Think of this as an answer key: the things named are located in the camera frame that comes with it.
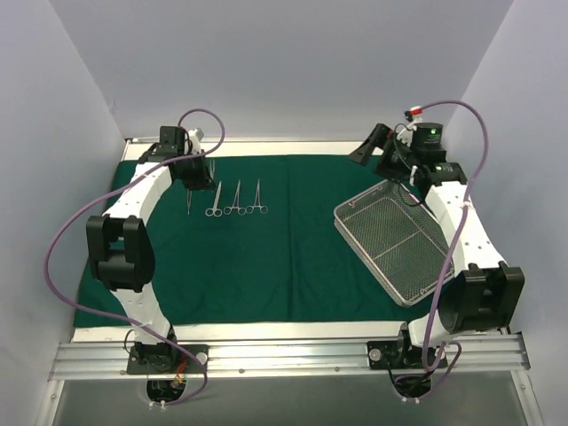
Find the aluminium front frame rail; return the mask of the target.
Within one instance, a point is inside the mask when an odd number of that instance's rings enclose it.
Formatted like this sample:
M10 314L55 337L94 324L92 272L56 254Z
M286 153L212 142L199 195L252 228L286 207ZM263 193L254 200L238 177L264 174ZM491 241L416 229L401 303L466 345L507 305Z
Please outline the aluminium front frame rail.
M473 335L459 340L455 373L526 371L528 354L520 335ZM370 368L364 339L207 342L209 379L385 375ZM132 375L119 342L62 344L52 380L172 379L174 372Z

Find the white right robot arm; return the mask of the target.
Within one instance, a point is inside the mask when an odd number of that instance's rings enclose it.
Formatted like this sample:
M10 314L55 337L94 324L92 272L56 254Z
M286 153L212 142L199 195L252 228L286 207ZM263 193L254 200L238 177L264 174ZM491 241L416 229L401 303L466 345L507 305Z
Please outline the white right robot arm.
M401 132L378 123L349 156L366 165L381 149L376 173L415 187L448 245L430 313L410 321L393 346L397 361L408 367L425 357L426 348L455 336L508 327L525 284L522 269L508 265L487 236L470 198L474 179L447 161L442 130L434 122L412 122Z

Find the steel surgical forceps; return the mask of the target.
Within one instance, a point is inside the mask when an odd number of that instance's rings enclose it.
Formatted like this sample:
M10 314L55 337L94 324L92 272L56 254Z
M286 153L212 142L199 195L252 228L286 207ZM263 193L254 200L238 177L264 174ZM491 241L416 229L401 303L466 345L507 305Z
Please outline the steel surgical forceps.
M231 215L233 213L236 213L239 216L244 216L246 214L246 208L241 206L240 196L241 196L241 180L239 180L237 183L232 204L230 206L226 206L223 208L223 213L225 215Z
M265 206L261 201L261 182L257 180L256 182L256 192L253 203L245 208L246 214L253 214L254 212L259 212L260 214L266 214L268 212L268 207Z

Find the steel surgical scissors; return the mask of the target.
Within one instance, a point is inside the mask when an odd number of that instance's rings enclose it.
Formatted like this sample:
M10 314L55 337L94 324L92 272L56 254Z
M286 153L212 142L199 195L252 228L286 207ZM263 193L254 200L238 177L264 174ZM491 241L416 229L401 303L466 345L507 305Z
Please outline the steel surgical scissors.
M222 193L222 184L222 182L218 183L213 204L205 210L205 215L207 217L221 217L223 215L223 210L218 207Z

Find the metal wire mesh tray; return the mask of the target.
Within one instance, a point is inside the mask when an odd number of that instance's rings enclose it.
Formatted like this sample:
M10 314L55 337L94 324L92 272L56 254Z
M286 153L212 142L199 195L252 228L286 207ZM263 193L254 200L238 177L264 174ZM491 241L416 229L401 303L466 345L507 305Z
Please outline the metal wire mesh tray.
M399 306L433 293L448 243L433 214L387 179L337 205L334 225Z

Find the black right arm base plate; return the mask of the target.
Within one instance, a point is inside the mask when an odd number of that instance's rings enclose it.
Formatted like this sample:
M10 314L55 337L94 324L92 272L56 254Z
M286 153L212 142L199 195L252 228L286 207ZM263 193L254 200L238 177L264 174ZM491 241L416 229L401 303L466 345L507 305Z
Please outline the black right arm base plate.
M371 370L422 369L422 347L400 341L367 341L367 362Z

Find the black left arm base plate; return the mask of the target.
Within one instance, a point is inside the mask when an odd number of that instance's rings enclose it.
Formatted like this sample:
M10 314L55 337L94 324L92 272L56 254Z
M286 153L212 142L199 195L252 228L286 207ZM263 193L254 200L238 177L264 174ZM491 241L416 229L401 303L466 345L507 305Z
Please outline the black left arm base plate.
M134 343L126 367L128 375L173 375L174 373L197 374L207 367L209 347L206 344L182 344L194 355L197 362L166 343L156 345Z

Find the dark green surgical cloth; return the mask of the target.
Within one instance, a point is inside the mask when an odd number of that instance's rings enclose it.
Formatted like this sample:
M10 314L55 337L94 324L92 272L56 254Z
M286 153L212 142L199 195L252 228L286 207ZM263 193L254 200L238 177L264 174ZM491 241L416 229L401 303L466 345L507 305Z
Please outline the dark green surgical cloth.
M226 157L216 161L218 207L253 203L266 214L207 217L215 192L173 184L147 224L154 293L176 325L247 322L410 321L430 299L397 305L335 229L334 209L379 181L341 155Z

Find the steel surgical tweezers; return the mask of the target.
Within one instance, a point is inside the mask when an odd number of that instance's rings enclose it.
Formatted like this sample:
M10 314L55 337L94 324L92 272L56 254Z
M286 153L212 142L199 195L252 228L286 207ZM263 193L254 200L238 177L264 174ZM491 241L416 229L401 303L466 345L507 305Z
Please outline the steel surgical tweezers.
M192 204L192 191L186 190L186 213L189 216Z

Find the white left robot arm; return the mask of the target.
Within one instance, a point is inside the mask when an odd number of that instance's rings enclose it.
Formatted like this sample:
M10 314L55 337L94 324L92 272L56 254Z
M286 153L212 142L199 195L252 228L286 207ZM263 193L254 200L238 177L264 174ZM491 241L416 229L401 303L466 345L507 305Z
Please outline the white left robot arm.
M147 355L147 362L159 372L178 364L179 350L166 341L176 337L154 293L156 262L146 223L177 180L188 191L214 187L203 157L159 166L152 155L136 165L128 188L114 204L86 223L91 274L119 302L125 316L136 321L134 349Z

